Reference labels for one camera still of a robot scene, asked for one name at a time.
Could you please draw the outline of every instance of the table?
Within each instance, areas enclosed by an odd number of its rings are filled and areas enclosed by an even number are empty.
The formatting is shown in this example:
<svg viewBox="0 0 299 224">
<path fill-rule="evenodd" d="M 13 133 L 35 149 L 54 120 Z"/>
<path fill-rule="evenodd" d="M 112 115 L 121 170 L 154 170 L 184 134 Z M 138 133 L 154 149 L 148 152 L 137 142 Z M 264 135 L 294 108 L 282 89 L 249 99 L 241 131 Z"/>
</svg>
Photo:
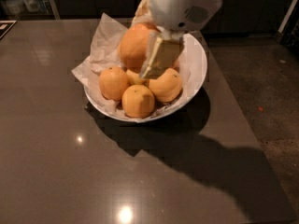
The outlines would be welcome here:
<svg viewBox="0 0 299 224">
<path fill-rule="evenodd" d="M 0 41 L 0 223 L 295 220 L 200 33 L 206 82 L 172 116 L 124 123 L 88 104 L 71 70 L 98 22 L 18 21 Z"/>
</svg>

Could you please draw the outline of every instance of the table surface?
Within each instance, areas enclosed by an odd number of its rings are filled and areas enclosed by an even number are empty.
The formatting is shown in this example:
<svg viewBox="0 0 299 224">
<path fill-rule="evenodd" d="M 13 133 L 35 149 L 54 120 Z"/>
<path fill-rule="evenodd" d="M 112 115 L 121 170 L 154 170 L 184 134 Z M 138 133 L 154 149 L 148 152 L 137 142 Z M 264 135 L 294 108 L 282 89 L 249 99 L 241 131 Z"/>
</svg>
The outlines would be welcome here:
<svg viewBox="0 0 299 224">
<path fill-rule="evenodd" d="M 185 107 L 145 124 L 94 110 L 71 71 L 98 22 L 18 21 L 0 40 L 1 224 L 296 219 L 200 33 L 208 74 Z"/>
</svg>

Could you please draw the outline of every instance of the orange fruit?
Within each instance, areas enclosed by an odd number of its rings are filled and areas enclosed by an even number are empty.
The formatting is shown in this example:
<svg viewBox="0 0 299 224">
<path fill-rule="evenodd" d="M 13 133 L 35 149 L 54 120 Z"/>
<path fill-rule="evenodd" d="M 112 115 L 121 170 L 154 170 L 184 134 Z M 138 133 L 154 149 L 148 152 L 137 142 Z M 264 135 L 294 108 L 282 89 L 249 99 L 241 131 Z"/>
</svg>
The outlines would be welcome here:
<svg viewBox="0 0 299 224">
<path fill-rule="evenodd" d="M 128 29 L 122 37 L 118 45 L 118 55 L 128 69 L 140 72 L 141 66 L 146 60 L 150 32 L 159 33 L 152 24 L 137 23 Z"/>
<path fill-rule="evenodd" d="M 101 72 L 99 85 L 105 98 L 119 101 L 130 83 L 128 76 L 119 66 L 111 65 Z"/>
<path fill-rule="evenodd" d="M 145 118 L 154 110 L 155 98 L 146 86 L 133 85 L 124 92 L 121 103 L 128 117 Z"/>
<path fill-rule="evenodd" d="M 131 71 L 130 69 L 127 69 L 126 74 L 129 77 L 129 82 L 131 86 L 143 85 L 147 82 L 147 79 L 140 78 L 138 73 Z"/>
<path fill-rule="evenodd" d="M 157 79 L 149 80 L 149 89 L 157 101 L 168 103 L 178 97 L 182 89 L 182 80 L 178 71 L 168 68 Z"/>
</svg>

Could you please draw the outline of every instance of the dark floor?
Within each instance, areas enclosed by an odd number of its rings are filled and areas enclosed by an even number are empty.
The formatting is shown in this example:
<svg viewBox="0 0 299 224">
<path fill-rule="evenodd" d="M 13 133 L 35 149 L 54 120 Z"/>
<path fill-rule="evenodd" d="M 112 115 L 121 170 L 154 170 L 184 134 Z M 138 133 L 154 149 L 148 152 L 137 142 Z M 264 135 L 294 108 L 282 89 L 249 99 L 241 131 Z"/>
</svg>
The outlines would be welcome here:
<svg viewBox="0 0 299 224">
<path fill-rule="evenodd" d="M 299 58 L 270 36 L 206 42 L 299 217 Z"/>
</svg>

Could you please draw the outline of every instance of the fruit bowl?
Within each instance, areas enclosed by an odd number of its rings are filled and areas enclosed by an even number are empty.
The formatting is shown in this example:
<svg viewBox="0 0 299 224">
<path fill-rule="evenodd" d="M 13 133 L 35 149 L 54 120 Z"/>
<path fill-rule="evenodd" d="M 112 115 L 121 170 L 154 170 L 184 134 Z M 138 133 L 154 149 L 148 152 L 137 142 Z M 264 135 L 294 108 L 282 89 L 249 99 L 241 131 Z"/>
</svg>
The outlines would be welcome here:
<svg viewBox="0 0 299 224">
<path fill-rule="evenodd" d="M 182 76 L 183 89 L 180 96 L 170 104 L 157 107 L 149 117 L 136 119 L 129 118 L 124 114 L 121 103 L 116 106 L 114 112 L 108 112 L 103 104 L 99 104 L 99 102 L 96 102 L 95 99 L 93 99 L 93 94 L 86 86 L 84 86 L 88 100 L 102 114 L 126 122 L 149 122 L 169 116 L 178 111 L 200 90 L 205 81 L 207 70 L 206 53 L 198 40 L 190 34 L 184 35 L 183 39 L 185 47 L 178 57 L 178 71 Z"/>
</svg>

